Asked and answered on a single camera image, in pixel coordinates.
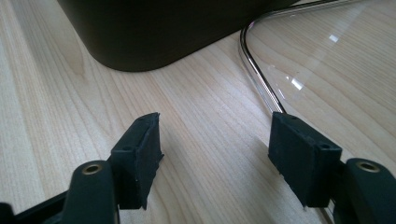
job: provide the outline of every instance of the tabletop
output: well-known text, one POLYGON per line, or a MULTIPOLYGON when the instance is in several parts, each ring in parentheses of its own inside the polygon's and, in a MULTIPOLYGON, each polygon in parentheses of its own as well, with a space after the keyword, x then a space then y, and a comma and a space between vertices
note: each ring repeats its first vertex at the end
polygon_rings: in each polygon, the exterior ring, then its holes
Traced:
MULTIPOLYGON (((135 119, 159 112, 164 158, 148 209, 121 211, 121 223, 327 221, 301 206, 268 159, 271 117, 239 56, 239 33, 164 68, 125 73, 89 54, 56 1, 0 4, 0 201, 15 213, 67 190, 79 165, 106 160, 135 119)), ((346 155, 395 175, 395 107, 387 113, 388 126, 377 124, 386 134, 376 135, 385 143, 346 155)))

